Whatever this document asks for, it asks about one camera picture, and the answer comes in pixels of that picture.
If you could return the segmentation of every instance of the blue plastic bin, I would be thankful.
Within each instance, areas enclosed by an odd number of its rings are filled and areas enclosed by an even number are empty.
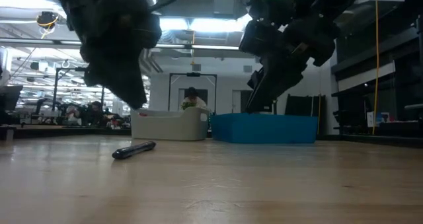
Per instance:
[[[314,143],[317,123],[309,116],[224,114],[211,117],[211,134],[231,143]]]

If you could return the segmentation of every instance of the white plastic bin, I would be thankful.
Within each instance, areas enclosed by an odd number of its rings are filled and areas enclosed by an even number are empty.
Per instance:
[[[208,110],[194,107],[183,112],[131,110],[132,138],[203,140],[207,138],[209,115]]]

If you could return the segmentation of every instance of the black marker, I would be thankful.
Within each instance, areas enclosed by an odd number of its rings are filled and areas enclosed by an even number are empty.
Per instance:
[[[150,151],[154,149],[155,146],[156,143],[154,141],[148,141],[139,145],[117,149],[113,152],[112,157],[115,159],[126,159],[143,151]]]

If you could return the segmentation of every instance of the wooden tabletop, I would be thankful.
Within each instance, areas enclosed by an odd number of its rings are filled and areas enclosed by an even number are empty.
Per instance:
[[[0,223],[422,223],[423,150],[157,141],[0,143]]]

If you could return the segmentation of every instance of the orange cable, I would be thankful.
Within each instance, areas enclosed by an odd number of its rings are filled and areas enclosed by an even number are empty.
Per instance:
[[[373,109],[373,131],[375,135],[376,130],[376,115],[377,115],[377,91],[379,90],[379,0],[375,0],[376,4],[376,86],[375,86],[375,106]]]

